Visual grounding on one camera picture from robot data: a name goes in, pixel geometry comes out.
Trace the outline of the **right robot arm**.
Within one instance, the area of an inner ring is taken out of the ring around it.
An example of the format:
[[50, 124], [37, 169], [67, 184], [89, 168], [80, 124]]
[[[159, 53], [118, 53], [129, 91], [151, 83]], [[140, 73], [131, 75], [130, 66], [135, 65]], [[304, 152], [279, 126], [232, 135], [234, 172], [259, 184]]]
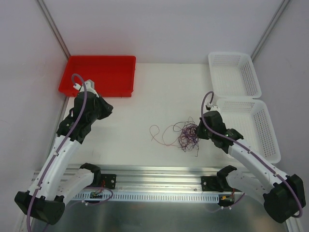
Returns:
[[283, 223], [300, 218], [306, 206], [303, 180], [288, 175], [257, 154], [235, 129], [227, 129], [218, 111], [202, 113], [196, 131], [199, 139], [211, 140], [226, 154], [239, 161], [256, 178], [250, 180], [241, 171], [227, 166], [220, 171], [217, 187], [223, 191], [235, 188], [260, 202], [268, 215]]

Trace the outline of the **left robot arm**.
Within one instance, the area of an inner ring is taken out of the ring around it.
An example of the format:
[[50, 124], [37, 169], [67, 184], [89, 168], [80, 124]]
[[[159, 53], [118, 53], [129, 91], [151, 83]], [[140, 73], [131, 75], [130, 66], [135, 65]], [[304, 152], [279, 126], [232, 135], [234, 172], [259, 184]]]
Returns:
[[75, 152], [90, 133], [96, 120], [107, 118], [113, 107], [99, 94], [81, 91], [73, 108], [59, 124], [48, 159], [27, 191], [19, 191], [14, 201], [21, 211], [32, 218], [54, 225], [62, 217], [68, 202], [86, 187], [102, 184], [101, 169], [90, 163], [80, 166], [77, 173], [61, 184], [60, 180]]

